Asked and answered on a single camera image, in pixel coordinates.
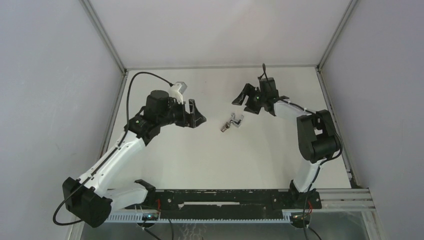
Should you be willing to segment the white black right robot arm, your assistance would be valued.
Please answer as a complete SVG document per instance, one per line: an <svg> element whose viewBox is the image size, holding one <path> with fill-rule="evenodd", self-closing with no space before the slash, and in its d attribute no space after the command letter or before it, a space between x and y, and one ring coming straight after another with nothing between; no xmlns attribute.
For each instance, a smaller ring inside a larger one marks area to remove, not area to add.
<svg viewBox="0 0 424 240"><path fill-rule="evenodd" d="M244 111L259 114L265 110L274 117L293 120L297 127L297 141L302 164L289 185L289 203L302 208L309 201L309 193L322 165L338 158L343 143L332 116L326 109L313 111L280 95L273 78L260 78L259 86L244 85L232 105L244 105Z"/></svg>

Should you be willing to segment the chrome water faucet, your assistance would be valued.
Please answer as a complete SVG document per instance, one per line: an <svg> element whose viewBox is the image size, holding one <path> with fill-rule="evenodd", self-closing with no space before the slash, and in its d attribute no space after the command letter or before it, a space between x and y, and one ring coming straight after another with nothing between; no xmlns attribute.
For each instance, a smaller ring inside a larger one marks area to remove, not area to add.
<svg viewBox="0 0 424 240"><path fill-rule="evenodd" d="M230 126L235 126L236 128L239 128L243 120L244 120L243 114L236 114L235 112L233 112L228 122Z"/></svg>

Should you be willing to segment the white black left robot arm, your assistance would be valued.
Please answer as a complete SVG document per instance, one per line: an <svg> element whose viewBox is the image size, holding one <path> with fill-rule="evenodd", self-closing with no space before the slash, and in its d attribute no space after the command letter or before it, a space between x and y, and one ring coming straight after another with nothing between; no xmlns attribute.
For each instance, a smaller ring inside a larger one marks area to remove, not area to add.
<svg viewBox="0 0 424 240"><path fill-rule="evenodd" d="M140 204L149 209L157 196L147 182L135 180L120 188L110 188L123 166L142 152L161 128L167 125L196 128L206 122L193 99L185 103L164 90L153 90L146 98L143 113L128 120L114 147L77 179L68 177L62 184L66 209L92 228L101 226L114 211Z"/></svg>

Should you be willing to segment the threaded metal pipe fitting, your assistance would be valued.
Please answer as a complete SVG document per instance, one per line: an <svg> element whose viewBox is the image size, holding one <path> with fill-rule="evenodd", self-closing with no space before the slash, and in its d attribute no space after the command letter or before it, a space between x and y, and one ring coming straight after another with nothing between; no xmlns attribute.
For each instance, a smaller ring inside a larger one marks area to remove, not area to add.
<svg viewBox="0 0 424 240"><path fill-rule="evenodd" d="M222 133L224 133L226 130L228 130L231 127L231 123L230 122L226 122L220 129L220 131Z"/></svg>

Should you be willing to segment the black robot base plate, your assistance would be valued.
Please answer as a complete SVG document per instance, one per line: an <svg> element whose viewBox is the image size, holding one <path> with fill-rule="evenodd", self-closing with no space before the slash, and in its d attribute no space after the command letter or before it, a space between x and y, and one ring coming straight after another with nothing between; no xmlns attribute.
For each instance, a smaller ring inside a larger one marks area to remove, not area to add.
<svg viewBox="0 0 424 240"><path fill-rule="evenodd" d="M322 208L320 194L313 190L296 197L278 189L165 189L150 192L144 202L127 207L159 210L167 218L270 219L284 211L309 213Z"/></svg>

